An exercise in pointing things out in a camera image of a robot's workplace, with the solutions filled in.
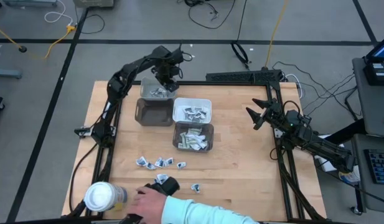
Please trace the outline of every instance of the clear plastic bin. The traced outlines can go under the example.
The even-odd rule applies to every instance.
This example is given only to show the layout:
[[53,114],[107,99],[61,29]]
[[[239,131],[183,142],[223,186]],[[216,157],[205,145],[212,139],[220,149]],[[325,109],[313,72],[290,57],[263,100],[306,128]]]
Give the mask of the clear plastic bin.
[[[178,143],[182,143],[181,133],[187,133],[189,128],[197,128],[202,130],[200,135],[205,135],[205,141],[207,141],[207,146],[205,149],[194,150],[190,149],[181,149],[178,148]],[[175,146],[180,151],[188,152],[209,152],[213,147],[214,142],[214,126],[212,124],[202,124],[202,123],[191,123],[191,122],[176,122],[174,136],[172,137],[172,145]]]
[[187,119],[186,114],[184,113],[184,109],[193,107],[207,108],[208,111],[205,115],[205,119],[200,121],[200,123],[208,124],[209,122],[211,122],[211,101],[196,98],[176,98],[174,102],[174,111],[172,114],[172,119],[175,122],[191,122],[191,120]]
[[168,100],[168,99],[173,99],[176,96],[176,91],[170,92],[167,90],[167,96],[160,98],[160,97],[155,97],[154,95],[150,94],[150,91],[157,90],[158,88],[163,88],[165,89],[159,81],[157,81],[155,78],[147,78],[144,77],[142,78],[141,81],[141,98],[145,100]]
[[142,98],[136,102],[135,120],[142,126],[171,126],[174,100],[148,101]]

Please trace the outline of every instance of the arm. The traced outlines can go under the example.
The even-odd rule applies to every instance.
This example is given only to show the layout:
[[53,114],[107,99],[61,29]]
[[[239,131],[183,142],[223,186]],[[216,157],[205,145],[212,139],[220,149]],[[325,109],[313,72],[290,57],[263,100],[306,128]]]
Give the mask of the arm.
[[225,224],[257,223],[250,217],[237,214],[222,207],[212,207],[193,200],[181,200],[168,196],[162,212],[162,224]]
[[128,207],[128,213],[143,217],[147,224],[251,224],[250,217],[239,215],[222,207],[212,207],[193,200],[165,196],[153,189],[140,187]]

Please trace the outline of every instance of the wooden table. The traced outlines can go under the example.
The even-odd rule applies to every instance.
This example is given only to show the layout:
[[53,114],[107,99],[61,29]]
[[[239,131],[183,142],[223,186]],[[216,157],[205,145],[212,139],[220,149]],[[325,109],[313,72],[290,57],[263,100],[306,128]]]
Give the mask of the wooden table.
[[[100,115],[106,101],[107,82],[95,82],[85,125],[91,125]],[[141,126],[134,119],[136,101],[140,87],[134,85],[123,101],[118,126],[115,153],[111,168],[110,182],[124,187],[129,201],[136,194],[135,189],[146,183],[153,183],[157,174],[167,174],[180,183],[177,198],[194,199],[196,202],[219,205],[240,214],[249,215],[255,220],[286,221],[284,200],[281,190],[278,163],[269,158],[274,148],[271,127],[265,123],[258,131],[253,129],[246,106],[257,112],[261,108],[252,98],[266,100],[266,88],[261,86],[180,86],[178,97],[206,98],[212,102],[214,125],[213,149],[207,153],[182,152],[172,145],[174,124],[170,127]],[[294,83],[281,83],[283,101],[293,100],[299,104]],[[293,109],[287,104],[286,109]],[[94,145],[92,138],[80,140],[75,165]],[[73,202],[81,201],[91,184],[96,159],[95,150],[79,167],[74,181]],[[158,157],[173,157],[176,162],[186,162],[187,167],[178,170],[176,166],[164,169],[147,170],[138,167],[135,160],[144,156],[154,163]],[[294,150],[294,161],[299,186],[308,201],[318,213],[325,217],[325,209],[312,156],[299,149]],[[201,193],[190,189],[194,183],[200,184]],[[294,194],[290,191],[291,201]],[[295,203],[292,203],[296,215]],[[63,214],[68,214],[68,194],[63,206]],[[107,219],[121,219],[123,210],[105,212]]]

